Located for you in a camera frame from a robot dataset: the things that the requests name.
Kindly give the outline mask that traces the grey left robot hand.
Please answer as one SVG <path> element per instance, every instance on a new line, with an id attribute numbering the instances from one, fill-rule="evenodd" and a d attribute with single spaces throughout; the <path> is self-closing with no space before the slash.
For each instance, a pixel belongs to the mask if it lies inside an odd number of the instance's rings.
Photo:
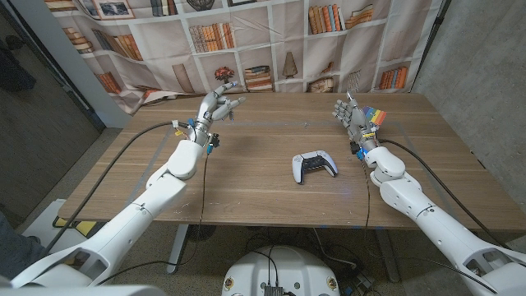
<path id="1" fill-rule="evenodd" d="M 224 96 L 226 90 L 230 90 L 237 84 L 237 81 L 223 84 L 203 98 L 200 108 L 196 113 L 194 128 L 190 130 L 189 137 L 191 141 L 198 145 L 205 146 L 213 122 L 226 118 L 237 106 L 246 100 L 245 97 L 230 100 Z"/>

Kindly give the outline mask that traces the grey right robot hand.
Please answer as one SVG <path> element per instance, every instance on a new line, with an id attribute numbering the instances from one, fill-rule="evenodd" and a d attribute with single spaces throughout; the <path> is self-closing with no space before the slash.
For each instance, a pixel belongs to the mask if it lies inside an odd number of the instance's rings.
<path id="1" fill-rule="evenodd" d="M 371 127 L 365 113 L 359 108 L 358 102 L 350 92 L 346 93 L 347 99 L 338 99 L 332 115 L 338 119 L 347 130 L 349 140 L 356 149 L 362 148 L 365 153 L 377 148 L 376 133 Z"/>

